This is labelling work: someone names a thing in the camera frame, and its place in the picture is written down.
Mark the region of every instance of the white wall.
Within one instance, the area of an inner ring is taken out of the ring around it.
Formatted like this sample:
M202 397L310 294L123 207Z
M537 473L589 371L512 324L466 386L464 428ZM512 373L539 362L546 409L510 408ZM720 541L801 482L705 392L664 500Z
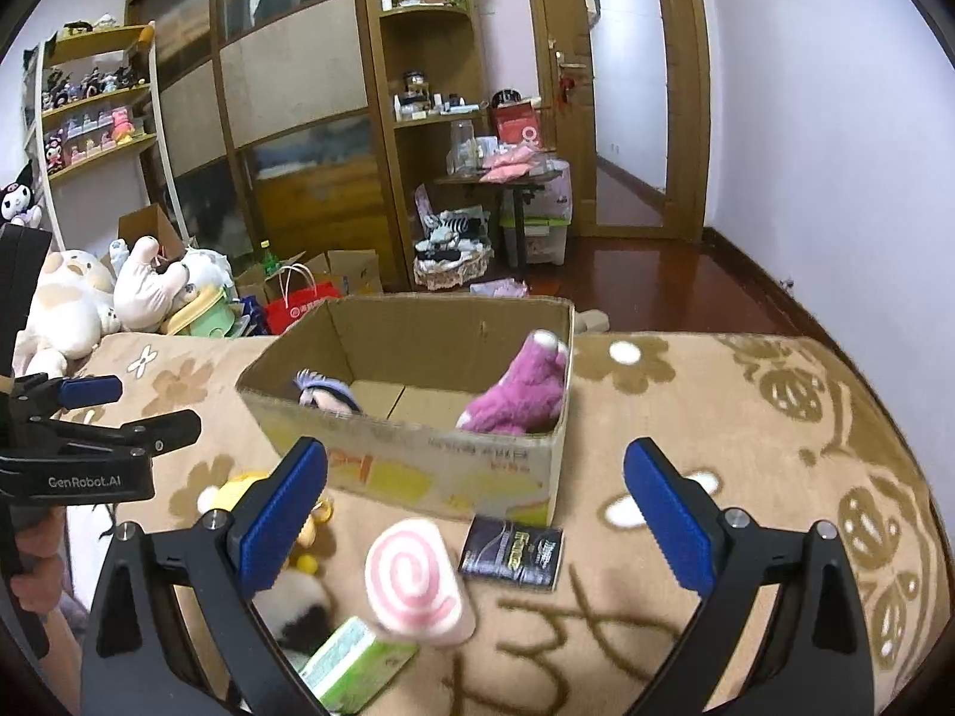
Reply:
M477 0L477 10L489 93L515 88L538 96L531 0Z
M720 100L711 223L794 279L951 528L955 69L909 0L705 3Z
M600 0L590 30L597 152L667 188L667 55L660 0Z
M26 163L23 51L48 40L66 21L95 21L104 13L122 23L126 0L41 0L20 30L0 63L0 183L13 180ZM57 216L67 244L97 255L116 237L116 219L148 202L135 158L99 166L58 190L57 197Z

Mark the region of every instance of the finger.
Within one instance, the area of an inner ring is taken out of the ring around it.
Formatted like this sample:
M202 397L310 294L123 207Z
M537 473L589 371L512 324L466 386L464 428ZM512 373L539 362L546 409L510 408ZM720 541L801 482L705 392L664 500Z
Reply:
M24 611L49 614L56 608L63 594L65 566L59 557L37 560L32 573L21 573L10 579L13 595L20 600Z
M50 509L40 524L27 530L21 530L16 535L16 548L23 554L32 554L34 557L52 557L59 551L63 540L63 520L66 512L62 506Z

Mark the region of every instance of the pink swirl roll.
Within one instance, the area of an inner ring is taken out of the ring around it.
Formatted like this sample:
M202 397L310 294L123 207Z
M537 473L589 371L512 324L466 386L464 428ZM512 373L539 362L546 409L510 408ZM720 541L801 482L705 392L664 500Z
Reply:
M365 560L371 610L388 632L435 646L464 643L475 616L438 526L405 519L375 540Z

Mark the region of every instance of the beige blanket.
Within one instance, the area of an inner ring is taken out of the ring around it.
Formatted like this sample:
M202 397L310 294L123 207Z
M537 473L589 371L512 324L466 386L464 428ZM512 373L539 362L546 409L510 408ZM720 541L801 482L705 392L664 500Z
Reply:
M136 334L104 341L84 373L118 374L125 395L71 419L118 425L191 406L204 424L199 444L156 460L156 497L122 506L120 519L137 519L146 530L189 525L204 487L274 466L277 455L233 391L242 368L269 341ZM554 716L627 709L696 605L627 501L621 460L640 435L651 435L720 506L741 506L780 528L837 523L864 605L883 708L947 620L949 585L923 476L851 372L813 341L688 334L583 336L574 368L555 520L566 530L557 591L471 582L479 616L474 638L453 650L423 649L366 712ZM366 551L407 513L331 495L335 513L315 548L319 576L337 619L371 619ZM456 557L467 526L439 525ZM713 703L738 690L756 654L772 605L770 591L763 592L758 621ZM183 604L214 667L195 607Z

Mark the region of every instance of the yellow plush toy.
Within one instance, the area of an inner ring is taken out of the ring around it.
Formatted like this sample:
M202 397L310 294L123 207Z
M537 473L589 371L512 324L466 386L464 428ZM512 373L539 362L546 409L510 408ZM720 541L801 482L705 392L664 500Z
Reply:
M233 479L229 479L221 487L206 487L199 494L199 500L196 503L200 514L205 514L210 509L222 509L223 511L232 511L242 495L260 479L266 479L269 475L264 471L249 471L240 473ZM299 546L307 549L315 542L316 525L324 524L331 519L331 501L326 498L319 498L312 513L304 521L302 530L299 531ZM318 561L311 554L302 554L295 561L296 570L313 575L318 571Z

